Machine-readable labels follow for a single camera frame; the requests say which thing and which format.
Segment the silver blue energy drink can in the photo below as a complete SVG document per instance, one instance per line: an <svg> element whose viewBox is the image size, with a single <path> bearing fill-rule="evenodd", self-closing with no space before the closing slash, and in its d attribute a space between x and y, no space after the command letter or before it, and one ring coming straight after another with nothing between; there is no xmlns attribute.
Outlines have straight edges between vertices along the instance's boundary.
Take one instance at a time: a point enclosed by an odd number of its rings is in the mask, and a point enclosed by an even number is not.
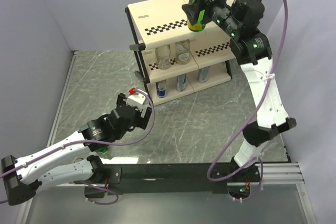
<svg viewBox="0 0 336 224"><path fill-rule="evenodd" d="M207 81L208 79L208 75L209 75L209 71L210 71L210 66L208 67L204 67L204 68L200 68L198 70L198 75L197 75L197 80L200 83L204 83Z"/></svg>

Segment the clear Chang soda water bottle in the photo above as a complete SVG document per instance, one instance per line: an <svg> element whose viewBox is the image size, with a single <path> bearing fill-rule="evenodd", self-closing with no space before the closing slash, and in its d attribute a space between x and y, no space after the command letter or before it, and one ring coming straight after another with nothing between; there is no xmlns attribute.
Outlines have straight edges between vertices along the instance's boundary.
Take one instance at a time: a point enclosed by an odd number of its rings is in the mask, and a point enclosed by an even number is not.
<svg viewBox="0 0 336 224"><path fill-rule="evenodd" d="M170 45L157 47L155 49L156 64L159 69L166 70L170 67L171 48Z"/></svg>

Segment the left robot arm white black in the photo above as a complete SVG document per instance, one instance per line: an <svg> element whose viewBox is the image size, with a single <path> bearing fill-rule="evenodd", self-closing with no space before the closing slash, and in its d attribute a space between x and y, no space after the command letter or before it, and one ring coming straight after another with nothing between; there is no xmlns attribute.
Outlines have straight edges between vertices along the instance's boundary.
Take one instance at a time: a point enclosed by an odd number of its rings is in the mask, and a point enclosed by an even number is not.
<svg viewBox="0 0 336 224"><path fill-rule="evenodd" d="M105 170L94 152L107 146L123 146L125 133L141 128L151 132L148 122L155 121L154 103L139 89L129 96L118 95L117 106L83 125L62 141L37 153L15 158L8 155L1 160L1 179L6 191L5 203L19 205L38 192L67 182L99 183Z"/></svg>

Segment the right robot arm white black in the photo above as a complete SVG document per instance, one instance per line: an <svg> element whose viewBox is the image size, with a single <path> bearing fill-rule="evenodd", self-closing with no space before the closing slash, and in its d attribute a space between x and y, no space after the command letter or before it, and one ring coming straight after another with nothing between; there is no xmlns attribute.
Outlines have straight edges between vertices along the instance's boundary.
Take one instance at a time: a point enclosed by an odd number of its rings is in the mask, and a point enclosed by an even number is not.
<svg viewBox="0 0 336 224"><path fill-rule="evenodd" d="M256 120L243 128L244 141L234 156L236 165L230 169L235 181L248 175L249 164L256 158L264 144L282 132L297 125L284 109L272 71L274 61L269 40L259 29L264 16L262 0L194 0L182 5L191 24L201 15L203 23L214 22L229 37L229 47L247 78L257 113Z"/></svg>

